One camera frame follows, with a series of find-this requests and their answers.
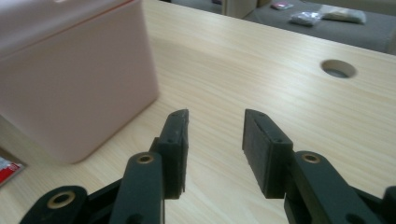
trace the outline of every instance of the gray carpet floor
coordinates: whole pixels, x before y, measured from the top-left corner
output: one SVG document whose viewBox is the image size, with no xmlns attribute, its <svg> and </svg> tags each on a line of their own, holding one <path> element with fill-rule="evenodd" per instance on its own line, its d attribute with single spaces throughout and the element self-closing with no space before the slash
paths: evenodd
<svg viewBox="0 0 396 224">
<path fill-rule="evenodd" d="M 213 4 L 211 0 L 172 0 L 172 3 L 221 14 L 221 5 Z"/>
</svg>

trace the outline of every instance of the round grommet hole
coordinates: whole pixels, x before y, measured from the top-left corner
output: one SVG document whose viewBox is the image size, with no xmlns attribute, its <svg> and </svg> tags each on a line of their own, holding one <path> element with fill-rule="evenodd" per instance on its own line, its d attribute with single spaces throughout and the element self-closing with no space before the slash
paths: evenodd
<svg viewBox="0 0 396 224">
<path fill-rule="evenodd" d="M 310 163 L 320 163 L 320 158 L 317 155 L 306 153 L 302 157 L 304 161 Z"/>
<path fill-rule="evenodd" d="M 154 161 L 154 158 L 151 155 L 143 155 L 137 158 L 137 162 L 142 164 L 151 163 L 152 161 Z"/>
<path fill-rule="evenodd" d="M 349 78 L 356 76 L 356 69 L 350 63 L 339 60 L 327 60 L 321 64 L 324 72 L 333 77 Z"/>
<path fill-rule="evenodd" d="M 58 209 L 67 206 L 76 198 L 75 192 L 69 190 L 55 194 L 47 202 L 47 207 L 50 209 Z"/>
</svg>

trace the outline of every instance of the light wood grain surface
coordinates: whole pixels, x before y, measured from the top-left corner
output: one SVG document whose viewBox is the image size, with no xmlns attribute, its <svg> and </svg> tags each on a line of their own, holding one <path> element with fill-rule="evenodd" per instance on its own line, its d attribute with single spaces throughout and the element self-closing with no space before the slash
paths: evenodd
<svg viewBox="0 0 396 224">
<path fill-rule="evenodd" d="M 295 151 L 325 156 L 350 185 L 378 197 L 396 185 L 396 57 L 154 0 L 144 8 L 159 99 L 77 164 L 54 161 L 0 119 L 0 146 L 28 163 L 0 189 L 0 223 L 19 222 L 51 189 L 91 193 L 121 178 L 129 157 L 183 108 L 191 114 L 186 192 L 166 201 L 166 223 L 288 223 L 241 149 L 246 108 L 268 114 Z M 327 75 L 328 59 L 357 75 Z"/>
</svg>

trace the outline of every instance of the pink plastic box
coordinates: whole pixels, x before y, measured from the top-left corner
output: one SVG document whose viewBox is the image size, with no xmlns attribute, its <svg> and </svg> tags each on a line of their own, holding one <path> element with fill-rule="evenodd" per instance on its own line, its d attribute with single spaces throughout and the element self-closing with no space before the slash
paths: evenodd
<svg viewBox="0 0 396 224">
<path fill-rule="evenodd" d="M 140 0 L 0 1 L 0 114 L 76 162 L 158 96 Z"/>
</svg>

